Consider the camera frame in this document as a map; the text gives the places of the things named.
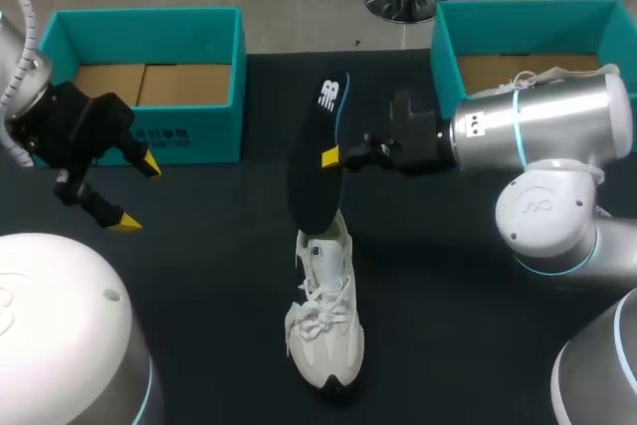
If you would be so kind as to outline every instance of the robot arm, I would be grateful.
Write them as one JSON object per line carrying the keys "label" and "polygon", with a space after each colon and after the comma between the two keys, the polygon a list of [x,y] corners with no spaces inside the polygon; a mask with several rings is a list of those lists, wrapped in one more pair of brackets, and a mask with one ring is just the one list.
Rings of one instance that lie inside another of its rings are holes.
{"label": "robot arm", "polygon": [[36,155],[60,169],[55,194],[65,205],[80,205],[104,228],[140,228],[86,180],[91,164],[112,147],[145,176],[161,174],[147,145],[130,132],[134,113],[115,94],[92,99],[72,83],[52,85],[53,66],[35,48],[31,5],[28,0],[21,4],[26,41],[6,16],[0,17],[0,92],[5,92],[0,100],[0,142],[22,166],[32,166]]}
{"label": "robot arm", "polygon": [[467,101],[449,121],[412,114],[397,96],[391,131],[386,140],[368,134],[361,146],[324,153],[323,167],[355,171],[379,164],[406,174],[457,166],[522,170],[501,194],[496,220],[523,266],[580,282],[637,284],[637,222],[603,216],[596,205],[601,167],[632,147],[632,110],[619,77]]}

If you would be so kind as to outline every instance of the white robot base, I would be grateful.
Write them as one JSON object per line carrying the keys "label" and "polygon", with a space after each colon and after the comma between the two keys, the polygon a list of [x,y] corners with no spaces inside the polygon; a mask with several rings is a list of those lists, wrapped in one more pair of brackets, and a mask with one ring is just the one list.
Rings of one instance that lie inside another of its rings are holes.
{"label": "white robot base", "polygon": [[161,425],[161,390],[126,289],[76,241],[0,238],[3,425]]}

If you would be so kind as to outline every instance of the teal box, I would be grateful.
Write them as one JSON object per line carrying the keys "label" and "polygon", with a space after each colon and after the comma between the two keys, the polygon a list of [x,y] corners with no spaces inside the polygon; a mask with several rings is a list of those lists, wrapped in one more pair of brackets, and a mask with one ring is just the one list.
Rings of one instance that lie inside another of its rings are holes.
{"label": "teal box", "polygon": [[442,116],[468,97],[457,57],[526,54],[596,55],[617,65],[637,119],[637,28],[620,0],[441,2],[431,69]]}
{"label": "teal box", "polygon": [[[247,68],[239,9],[59,11],[40,50],[53,62],[54,84],[72,82],[80,65],[231,65],[225,105],[133,106],[132,129],[159,164],[239,161]],[[99,164],[124,161],[110,150]]]}

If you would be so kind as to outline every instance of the chrome stool base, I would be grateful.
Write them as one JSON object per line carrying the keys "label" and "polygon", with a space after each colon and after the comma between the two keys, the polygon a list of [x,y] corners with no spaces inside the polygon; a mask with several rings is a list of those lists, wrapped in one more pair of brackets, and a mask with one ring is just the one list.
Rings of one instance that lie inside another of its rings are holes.
{"label": "chrome stool base", "polygon": [[365,0],[376,17],[397,24],[420,24],[434,18],[438,2],[443,0]]}

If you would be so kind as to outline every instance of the shoe insole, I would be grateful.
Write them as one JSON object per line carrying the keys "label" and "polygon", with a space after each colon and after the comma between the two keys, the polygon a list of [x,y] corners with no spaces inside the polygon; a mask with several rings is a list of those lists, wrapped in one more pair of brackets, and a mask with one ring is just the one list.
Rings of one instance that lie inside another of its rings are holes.
{"label": "shoe insole", "polygon": [[348,73],[318,83],[289,158],[288,207],[295,225],[309,235],[327,231],[338,211],[342,172],[322,168],[321,157],[336,146],[348,90]]}

